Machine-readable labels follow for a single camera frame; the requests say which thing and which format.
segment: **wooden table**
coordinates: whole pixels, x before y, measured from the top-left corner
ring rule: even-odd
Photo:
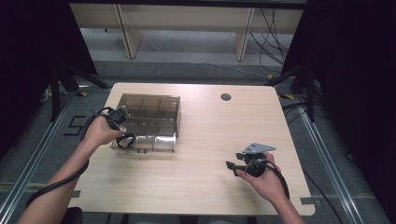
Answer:
[[[235,153],[255,142],[276,147],[272,153],[290,200],[300,215],[315,213],[313,204],[300,200],[311,195],[274,88],[117,83],[106,106],[115,108],[123,93],[180,96],[175,153],[99,147],[70,206],[106,213],[275,215],[273,206],[225,164],[243,164]],[[232,99],[222,100],[223,93]]]

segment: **hand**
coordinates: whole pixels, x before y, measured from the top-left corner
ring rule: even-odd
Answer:
[[[121,137],[122,132],[112,130],[108,124],[107,120],[103,116],[99,116],[93,120],[90,127],[84,136],[84,142],[92,142],[97,147],[110,143],[116,137]]]
[[[264,152],[264,157],[267,161],[275,164],[274,156],[271,153]],[[274,167],[270,162],[268,162],[267,165]],[[236,173],[242,179],[246,180],[260,194],[260,196],[265,200],[268,200],[270,203],[286,197],[279,177],[270,169],[265,169],[264,173],[259,177],[254,177],[241,170],[236,170]]]

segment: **transparent plastic box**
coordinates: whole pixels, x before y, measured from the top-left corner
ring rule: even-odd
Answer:
[[[118,108],[121,106],[129,115],[120,129],[134,135],[133,143],[123,149],[175,152],[181,115],[179,96],[123,94]],[[119,148],[116,141],[112,147]]]

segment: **round hole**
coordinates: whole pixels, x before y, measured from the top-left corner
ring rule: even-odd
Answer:
[[[231,95],[228,94],[228,93],[223,93],[223,94],[221,95],[221,99],[222,99],[223,101],[229,101],[229,100],[231,100]]]

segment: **metal rail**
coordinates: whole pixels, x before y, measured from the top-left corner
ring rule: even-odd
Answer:
[[[295,99],[298,103],[303,103],[304,100],[300,95],[295,95]],[[318,151],[320,159],[323,162],[324,168],[326,169],[327,174],[329,175],[330,180],[332,181],[332,185],[334,186],[335,192],[337,193],[341,205],[343,205],[346,215],[349,219],[350,223],[364,223],[361,213],[358,209],[358,206],[355,203],[355,200],[350,195],[347,186],[341,177],[340,173],[338,172],[335,163],[332,160],[332,156],[330,155],[329,151],[324,144],[317,126],[315,123],[311,122],[310,118],[304,113],[304,110],[300,108],[300,111],[303,116],[304,124],[306,129],[311,135],[311,138],[315,144],[315,147]]]
[[[47,148],[56,133],[56,130],[59,127],[59,124],[64,118],[64,112],[66,111],[67,107],[72,102],[75,96],[74,92],[70,92],[66,94],[64,102],[61,106],[61,111],[58,117],[49,124],[46,132],[44,133],[43,137],[41,138],[40,142],[38,143],[35,151],[33,152],[30,160],[27,162],[23,171],[21,172],[20,177],[14,183],[13,188],[9,192],[6,199],[3,201],[0,207],[0,223],[8,223],[9,219],[12,216],[16,206],[18,205],[29,181],[31,180],[32,176],[35,173],[38,165],[40,164]]]

